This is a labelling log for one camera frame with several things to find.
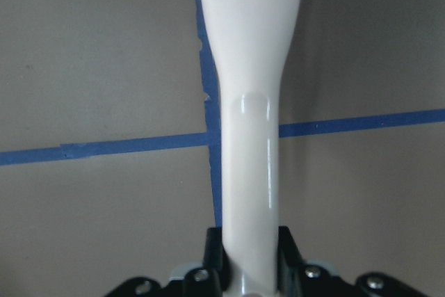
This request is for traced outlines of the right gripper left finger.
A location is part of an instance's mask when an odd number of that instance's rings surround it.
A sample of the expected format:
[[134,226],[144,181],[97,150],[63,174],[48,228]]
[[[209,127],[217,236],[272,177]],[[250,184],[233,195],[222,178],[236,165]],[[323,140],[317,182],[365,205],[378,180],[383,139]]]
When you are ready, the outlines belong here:
[[222,228],[211,227],[206,233],[202,265],[191,269],[184,277],[183,296],[223,296],[230,279]]

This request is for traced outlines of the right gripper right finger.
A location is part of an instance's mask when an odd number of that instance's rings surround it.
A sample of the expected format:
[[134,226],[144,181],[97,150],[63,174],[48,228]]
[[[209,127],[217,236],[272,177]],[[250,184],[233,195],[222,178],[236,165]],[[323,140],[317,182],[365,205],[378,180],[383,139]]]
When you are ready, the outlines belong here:
[[286,226],[279,227],[277,254],[281,296],[343,296],[339,277],[322,264],[304,260]]

